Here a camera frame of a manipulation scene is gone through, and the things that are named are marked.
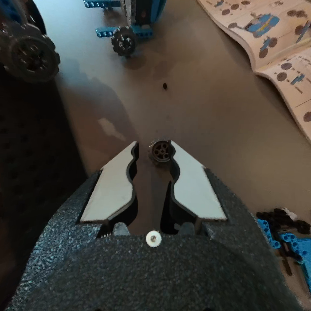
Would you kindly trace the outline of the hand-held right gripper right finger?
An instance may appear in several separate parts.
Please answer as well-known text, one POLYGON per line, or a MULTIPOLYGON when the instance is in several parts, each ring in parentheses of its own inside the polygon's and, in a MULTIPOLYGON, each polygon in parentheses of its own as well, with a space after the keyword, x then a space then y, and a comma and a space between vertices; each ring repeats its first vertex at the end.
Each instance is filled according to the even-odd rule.
POLYGON ((201 221, 227 221, 207 176, 207 168, 173 140, 169 141, 172 208, 201 221))

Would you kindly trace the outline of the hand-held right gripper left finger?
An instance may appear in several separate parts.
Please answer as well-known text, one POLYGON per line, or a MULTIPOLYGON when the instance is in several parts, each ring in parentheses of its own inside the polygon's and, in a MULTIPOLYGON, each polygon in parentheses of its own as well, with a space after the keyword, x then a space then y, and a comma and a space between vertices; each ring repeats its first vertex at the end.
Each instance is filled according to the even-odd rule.
POLYGON ((139 143, 133 141, 101 168, 81 223, 109 223, 134 203, 138 158, 139 143))

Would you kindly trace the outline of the grey wheel hub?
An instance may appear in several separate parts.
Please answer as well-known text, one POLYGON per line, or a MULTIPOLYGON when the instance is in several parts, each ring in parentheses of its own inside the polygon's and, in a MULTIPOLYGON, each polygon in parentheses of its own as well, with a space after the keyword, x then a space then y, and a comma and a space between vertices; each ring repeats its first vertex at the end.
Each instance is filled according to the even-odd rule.
POLYGON ((149 146, 148 156, 150 161, 161 169, 168 169, 171 164, 171 145, 166 138, 154 139, 149 146))

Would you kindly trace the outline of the black toothed toy wheel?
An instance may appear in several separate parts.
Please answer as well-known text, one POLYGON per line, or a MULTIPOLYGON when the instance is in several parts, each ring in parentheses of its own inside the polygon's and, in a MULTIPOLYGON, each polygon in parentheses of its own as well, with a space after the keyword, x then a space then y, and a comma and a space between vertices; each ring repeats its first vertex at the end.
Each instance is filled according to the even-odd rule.
POLYGON ((8 21, 0 35, 0 62, 11 75, 41 83, 58 74, 60 56, 56 47, 35 25, 8 21))

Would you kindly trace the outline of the grey desk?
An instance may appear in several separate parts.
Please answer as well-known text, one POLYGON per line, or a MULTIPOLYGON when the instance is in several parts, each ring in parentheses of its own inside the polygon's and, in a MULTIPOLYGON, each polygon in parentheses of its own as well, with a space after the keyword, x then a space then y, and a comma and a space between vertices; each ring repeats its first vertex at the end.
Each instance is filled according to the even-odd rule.
POLYGON ((250 212, 284 207, 310 223, 310 143, 274 85, 196 1, 167 1, 153 38, 128 60, 95 32, 124 25, 122 10, 34 2, 60 55, 57 87, 87 174, 139 142, 132 234, 160 228, 170 174, 149 159, 158 138, 209 168, 250 212))

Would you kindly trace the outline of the pile of small building pieces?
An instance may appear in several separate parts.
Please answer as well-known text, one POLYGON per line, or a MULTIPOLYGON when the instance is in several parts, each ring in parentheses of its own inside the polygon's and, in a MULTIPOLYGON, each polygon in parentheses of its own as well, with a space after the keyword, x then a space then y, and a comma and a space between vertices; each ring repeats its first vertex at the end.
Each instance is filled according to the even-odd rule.
POLYGON ((257 223, 270 246, 279 252, 288 276, 293 276, 288 258, 300 266, 306 286, 311 291, 311 239, 300 238, 291 230, 310 235, 310 224, 298 219, 287 208, 275 208, 270 212, 257 212, 257 223))

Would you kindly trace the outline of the instruction booklet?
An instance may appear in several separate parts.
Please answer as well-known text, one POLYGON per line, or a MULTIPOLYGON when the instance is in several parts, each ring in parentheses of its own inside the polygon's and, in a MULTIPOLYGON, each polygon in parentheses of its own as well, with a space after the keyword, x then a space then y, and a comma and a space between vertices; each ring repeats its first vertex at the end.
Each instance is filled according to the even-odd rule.
POLYGON ((212 21, 270 80, 311 140, 311 4, 303 0, 199 0, 212 21))

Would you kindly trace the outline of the blue grey toy vehicle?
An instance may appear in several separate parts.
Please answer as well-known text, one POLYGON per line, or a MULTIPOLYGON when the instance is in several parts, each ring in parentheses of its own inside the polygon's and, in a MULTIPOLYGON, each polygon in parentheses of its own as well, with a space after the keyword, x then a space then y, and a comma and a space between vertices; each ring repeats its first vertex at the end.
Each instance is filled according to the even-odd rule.
POLYGON ((99 27, 96 34, 99 38, 111 38, 114 52, 125 58, 135 52, 138 39, 153 36, 152 26, 161 16, 165 4, 166 0, 84 0, 86 8, 123 9, 127 25, 99 27))

